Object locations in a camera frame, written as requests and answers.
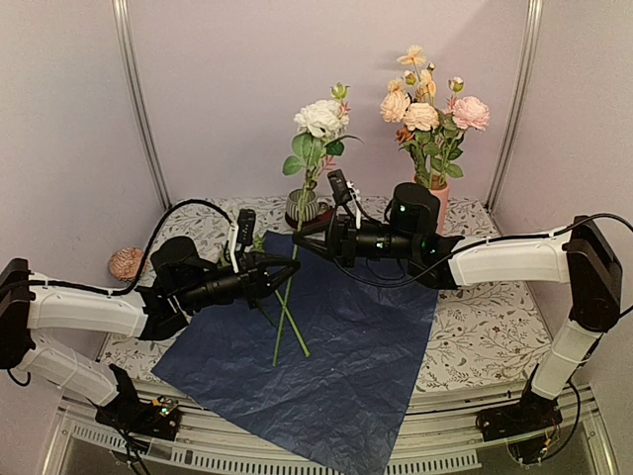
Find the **artificial flower bouquet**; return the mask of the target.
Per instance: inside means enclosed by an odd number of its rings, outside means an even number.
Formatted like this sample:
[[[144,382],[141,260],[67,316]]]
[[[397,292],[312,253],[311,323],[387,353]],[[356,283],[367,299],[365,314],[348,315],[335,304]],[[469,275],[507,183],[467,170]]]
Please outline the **artificial flower bouquet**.
[[[265,243],[264,235],[255,235],[253,250],[256,252],[263,252],[264,243]],[[295,244],[293,244],[291,258],[298,260],[298,247]],[[286,288],[284,290],[283,296],[280,293],[280,291],[276,291],[274,294],[278,300],[278,303],[280,304],[281,310],[280,310],[280,317],[279,317],[279,320],[277,322],[277,327],[276,327],[277,333],[276,333],[276,340],[275,340],[273,359],[272,359],[273,367],[276,367],[279,363],[282,333],[284,329],[284,324],[286,322],[289,323],[294,333],[294,336],[304,354],[304,357],[308,358],[311,356],[311,352],[290,310],[289,304],[290,304],[292,285],[293,285],[293,277],[291,277],[288,283],[286,284]]]

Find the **blue wrapping paper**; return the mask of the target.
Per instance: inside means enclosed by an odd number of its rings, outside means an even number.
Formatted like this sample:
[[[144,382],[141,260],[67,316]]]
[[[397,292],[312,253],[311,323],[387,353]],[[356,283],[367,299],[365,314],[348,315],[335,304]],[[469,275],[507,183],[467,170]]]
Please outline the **blue wrapping paper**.
[[[230,423],[345,474],[381,474],[407,412],[435,314],[436,291],[393,277],[391,260],[351,275],[306,250],[288,291],[260,309],[237,301],[196,314],[153,374]]]

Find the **white rose stem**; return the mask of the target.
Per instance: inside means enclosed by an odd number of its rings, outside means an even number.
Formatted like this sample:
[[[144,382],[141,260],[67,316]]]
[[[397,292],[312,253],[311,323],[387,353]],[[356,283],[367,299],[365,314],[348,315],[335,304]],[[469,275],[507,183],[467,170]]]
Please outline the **white rose stem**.
[[[300,109],[294,116],[297,133],[291,142],[292,154],[282,166],[285,176],[303,175],[298,195],[296,223],[300,230],[307,217],[310,194],[332,161],[344,152],[348,138],[350,107],[347,96],[350,87],[341,82],[330,87],[330,97],[319,99]]]

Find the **orange rose stem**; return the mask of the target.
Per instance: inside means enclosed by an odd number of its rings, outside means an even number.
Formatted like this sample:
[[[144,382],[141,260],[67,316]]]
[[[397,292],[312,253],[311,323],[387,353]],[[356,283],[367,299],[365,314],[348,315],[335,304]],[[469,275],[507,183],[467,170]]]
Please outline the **orange rose stem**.
[[[415,131],[411,131],[407,126],[402,126],[396,130],[396,142],[400,145],[400,149],[410,152],[414,143],[417,143]]]

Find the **peach rose cluster stem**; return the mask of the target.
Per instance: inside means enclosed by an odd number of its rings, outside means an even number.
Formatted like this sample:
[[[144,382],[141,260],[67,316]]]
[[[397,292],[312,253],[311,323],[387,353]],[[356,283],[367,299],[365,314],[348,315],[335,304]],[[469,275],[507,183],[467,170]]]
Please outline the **peach rose cluster stem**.
[[[439,112],[434,106],[414,100],[414,90],[405,80],[395,78],[387,83],[387,94],[380,104],[382,119],[388,124],[407,126],[415,131],[417,143],[407,152],[414,166],[413,180],[431,187],[431,179],[439,168]]]

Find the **pink rose stem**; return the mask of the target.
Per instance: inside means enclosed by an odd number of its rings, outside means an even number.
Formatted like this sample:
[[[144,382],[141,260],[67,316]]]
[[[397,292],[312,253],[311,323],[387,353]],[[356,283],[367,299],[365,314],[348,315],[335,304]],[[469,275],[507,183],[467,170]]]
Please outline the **pink rose stem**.
[[[464,96],[465,81],[460,76],[448,80],[450,96],[439,114],[440,147],[438,186],[443,187],[449,178],[464,176],[462,168],[455,161],[463,153],[461,144],[469,130],[484,131],[490,122],[490,108],[475,96]]]

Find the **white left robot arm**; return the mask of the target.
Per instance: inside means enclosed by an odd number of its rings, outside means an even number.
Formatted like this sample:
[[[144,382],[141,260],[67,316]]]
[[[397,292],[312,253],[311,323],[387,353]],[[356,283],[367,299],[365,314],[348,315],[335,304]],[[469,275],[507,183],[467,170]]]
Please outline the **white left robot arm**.
[[[189,237],[167,240],[151,257],[151,286],[88,290],[38,280],[28,262],[15,258],[1,273],[1,366],[34,372],[78,393],[126,429],[140,428],[150,405],[128,373],[90,360],[47,335],[49,329],[118,333],[138,340],[166,340],[196,313],[242,299],[249,307],[271,296],[298,272],[298,261],[245,252],[235,264],[202,258]]]

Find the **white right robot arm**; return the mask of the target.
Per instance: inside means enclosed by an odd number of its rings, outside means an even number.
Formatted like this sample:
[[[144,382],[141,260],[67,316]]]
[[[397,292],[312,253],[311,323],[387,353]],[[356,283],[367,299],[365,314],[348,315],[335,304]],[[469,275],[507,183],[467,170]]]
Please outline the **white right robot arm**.
[[[622,180],[548,181],[535,190],[512,182],[502,221],[511,231],[525,231],[575,213],[612,212],[630,219],[631,197]],[[440,292],[415,397],[524,381],[570,305],[570,291],[556,283],[484,283]]]

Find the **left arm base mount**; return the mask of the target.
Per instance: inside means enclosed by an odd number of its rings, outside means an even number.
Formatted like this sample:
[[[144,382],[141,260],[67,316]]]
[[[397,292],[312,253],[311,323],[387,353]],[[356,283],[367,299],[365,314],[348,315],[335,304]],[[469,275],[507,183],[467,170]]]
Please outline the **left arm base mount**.
[[[97,406],[95,421],[121,432],[173,441],[182,413],[163,398],[142,401],[137,394],[120,393],[106,406]]]

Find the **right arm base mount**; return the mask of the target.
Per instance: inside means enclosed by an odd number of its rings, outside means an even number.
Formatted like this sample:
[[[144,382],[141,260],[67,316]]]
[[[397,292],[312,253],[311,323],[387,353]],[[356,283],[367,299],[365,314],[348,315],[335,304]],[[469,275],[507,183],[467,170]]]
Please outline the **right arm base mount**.
[[[517,402],[480,411],[476,427],[484,441],[509,439],[537,432],[507,446],[510,456],[521,465],[539,464],[553,446],[563,421],[557,400]]]

